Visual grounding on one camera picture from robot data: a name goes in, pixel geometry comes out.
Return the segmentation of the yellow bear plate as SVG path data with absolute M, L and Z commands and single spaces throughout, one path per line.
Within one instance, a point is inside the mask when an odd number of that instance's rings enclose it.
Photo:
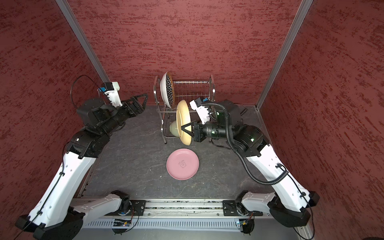
M 181 140 L 181 135 L 182 135 L 181 126 L 191 122 L 190 111 L 188 108 L 188 104 L 185 100 L 180 101 L 177 105 L 176 121 L 177 121 L 179 137 Z M 192 141 L 181 140 L 181 142 L 184 145 L 189 146 Z

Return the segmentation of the white patterned deep plate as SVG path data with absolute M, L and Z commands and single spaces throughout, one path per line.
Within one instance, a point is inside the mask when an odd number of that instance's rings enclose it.
M 168 108 L 173 108 L 175 102 L 175 89 L 170 72 L 166 72 L 160 82 L 161 96 Z

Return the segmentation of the pink bear plate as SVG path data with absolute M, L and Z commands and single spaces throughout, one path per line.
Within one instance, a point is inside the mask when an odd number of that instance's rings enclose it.
M 195 152 L 189 149 L 178 149 L 172 152 L 167 159 L 169 175 L 180 181 L 192 178 L 199 170 L 200 161 Z

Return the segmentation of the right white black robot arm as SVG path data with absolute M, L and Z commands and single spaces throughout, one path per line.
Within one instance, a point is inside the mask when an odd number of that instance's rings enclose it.
M 179 136 L 185 145 L 205 139 L 226 140 L 248 176 L 260 185 L 273 188 L 270 194 L 250 191 L 239 194 L 234 201 L 238 215 L 252 218 L 269 214 L 288 228 L 306 226 L 313 220 L 312 207 L 319 202 L 319 195 L 308 191 L 293 177 L 258 127 L 244 124 L 244 113 L 229 100 L 219 103 L 202 98 L 190 103 L 182 100 L 176 113 Z

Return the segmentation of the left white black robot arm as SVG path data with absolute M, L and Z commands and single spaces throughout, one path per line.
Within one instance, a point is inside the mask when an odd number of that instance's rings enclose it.
M 117 106 L 102 98 L 89 99 L 77 108 L 84 127 L 73 135 L 62 154 L 62 163 L 43 197 L 16 227 L 33 233 L 37 240 L 72 240 L 88 223 L 110 213 L 133 218 L 135 209 L 128 194 L 119 190 L 90 204 L 71 207 L 71 201 L 112 134 L 126 120 L 144 112 L 147 94 L 131 97 Z

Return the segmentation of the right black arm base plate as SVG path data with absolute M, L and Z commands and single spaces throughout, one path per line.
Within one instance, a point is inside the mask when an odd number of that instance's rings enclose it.
M 226 217 L 261 217 L 264 214 L 259 211 L 250 211 L 245 208 L 245 206 L 235 200 L 224 200 L 222 201 L 223 204 L 223 213 Z

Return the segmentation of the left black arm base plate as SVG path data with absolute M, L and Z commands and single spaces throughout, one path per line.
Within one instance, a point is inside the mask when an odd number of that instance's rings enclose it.
M 143 216 L 147 201 L 145 200 L 123 200 L 115 212 L 106 216 L 132 217 Z

